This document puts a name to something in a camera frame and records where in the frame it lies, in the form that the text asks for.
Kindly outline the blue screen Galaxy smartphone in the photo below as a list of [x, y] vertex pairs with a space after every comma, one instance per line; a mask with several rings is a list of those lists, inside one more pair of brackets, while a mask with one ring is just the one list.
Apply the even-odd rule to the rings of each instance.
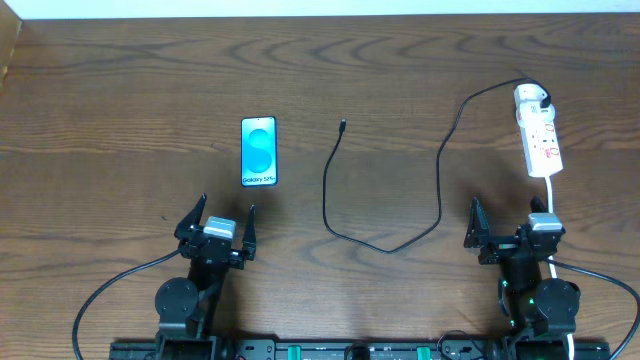
[[241, 121], [241, 185], [274, 186], [278, 182], [277, 122], [273, 116]]

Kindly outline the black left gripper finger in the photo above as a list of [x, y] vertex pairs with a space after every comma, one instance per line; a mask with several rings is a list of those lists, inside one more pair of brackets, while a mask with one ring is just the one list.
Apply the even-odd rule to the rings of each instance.
[[253, 261], [256, 255], [257, 239], [255, 233], [256, 207], [252, 205], [249, 209], [248, 219], [242, 238], [242, 251], [245, 260]]
[[206, 205], [207, 195], [203, 193], [192, 210], [177, 224], [174, 237], [185, 239], [193, 227], [199, 226]]

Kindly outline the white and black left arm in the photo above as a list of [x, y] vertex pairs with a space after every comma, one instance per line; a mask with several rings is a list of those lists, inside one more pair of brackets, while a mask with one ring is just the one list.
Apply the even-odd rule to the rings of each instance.
[[234, 351], [228, 341], [211, 332], [226, 275], [242, 270], [255, 259], [255, 207], [250, 207], [242, 248], [232, 246], [236, 222], [211, 216], [201, 222], [207, 197], [177, 224], [174, 236], [178, 253], [190, 261], [188, 275], [166, 281], [156, 293], [159, 315], [156, 333], [157, 359], [230, 359]]

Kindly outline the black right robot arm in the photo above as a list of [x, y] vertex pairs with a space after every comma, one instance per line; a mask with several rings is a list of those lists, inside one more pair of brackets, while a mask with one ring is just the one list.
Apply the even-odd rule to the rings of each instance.
[[528, 222], [512, 235], [491, 233], [479, 199], [470, 205], [466, 248], [479, 251], [481, 265], [500, 267], [499, 304], [512, 333], [492, 346], [491, 359], [567, 359], [567, 337], [576, 331], [580, 289], [572, 282], [542, 277], [540, 263], [557, 252], [565, 229], [537, 197]]

